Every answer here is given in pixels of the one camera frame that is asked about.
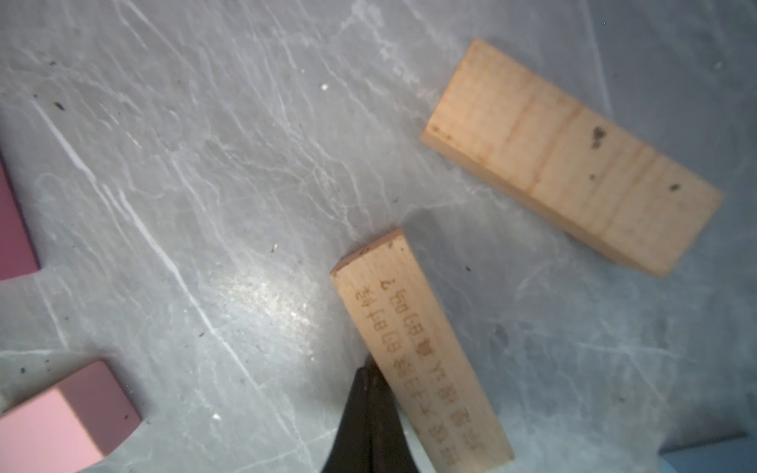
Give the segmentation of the plain wooden plank block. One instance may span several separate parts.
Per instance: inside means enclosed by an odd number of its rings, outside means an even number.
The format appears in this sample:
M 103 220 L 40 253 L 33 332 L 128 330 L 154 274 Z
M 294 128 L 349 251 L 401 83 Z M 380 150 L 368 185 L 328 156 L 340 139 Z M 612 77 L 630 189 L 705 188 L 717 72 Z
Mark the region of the plain wooden plank block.
M 654 276 L 670 274 L 723 202 L 717 187 L 482 39 L 421 138 L 609 259 Z

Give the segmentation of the engraved wooden plank block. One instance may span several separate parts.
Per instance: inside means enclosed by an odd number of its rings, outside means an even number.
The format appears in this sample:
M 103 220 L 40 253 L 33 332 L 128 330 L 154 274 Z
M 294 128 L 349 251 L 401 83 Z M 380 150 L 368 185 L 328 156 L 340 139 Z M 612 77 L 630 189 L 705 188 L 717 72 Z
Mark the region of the engraved wooden plank block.
M 378 368 L 439 472 L 490 472 L 515 454 L 401 229 L 330 273 Z

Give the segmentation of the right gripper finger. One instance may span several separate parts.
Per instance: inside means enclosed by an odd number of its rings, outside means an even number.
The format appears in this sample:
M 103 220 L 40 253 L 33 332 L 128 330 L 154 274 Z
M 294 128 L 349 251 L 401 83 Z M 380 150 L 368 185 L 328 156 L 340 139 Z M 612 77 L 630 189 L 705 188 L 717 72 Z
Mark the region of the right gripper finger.
M 354 376 L 323 473 L 418 471 L 392 390 L 368 357 Z

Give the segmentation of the light pink rectangular block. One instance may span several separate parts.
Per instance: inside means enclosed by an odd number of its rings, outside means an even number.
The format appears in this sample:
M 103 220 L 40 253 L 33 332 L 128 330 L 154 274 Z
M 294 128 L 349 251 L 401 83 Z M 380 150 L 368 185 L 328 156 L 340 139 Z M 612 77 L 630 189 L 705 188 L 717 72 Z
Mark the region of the light pink rectangular block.
M 98 360 L 1 416 L 1 470 L 80 472 L 113 453 L 141 422 Z

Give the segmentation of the dark pink rectangular block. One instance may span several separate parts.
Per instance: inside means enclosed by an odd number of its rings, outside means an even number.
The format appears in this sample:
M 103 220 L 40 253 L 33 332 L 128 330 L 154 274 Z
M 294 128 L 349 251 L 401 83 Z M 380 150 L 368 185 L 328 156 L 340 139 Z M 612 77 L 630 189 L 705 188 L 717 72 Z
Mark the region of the dark pink rectangular block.
M 8 281 L 38 272 L 41 264 L 4 159 L 1 159 L 0 231 L 1 280 Z

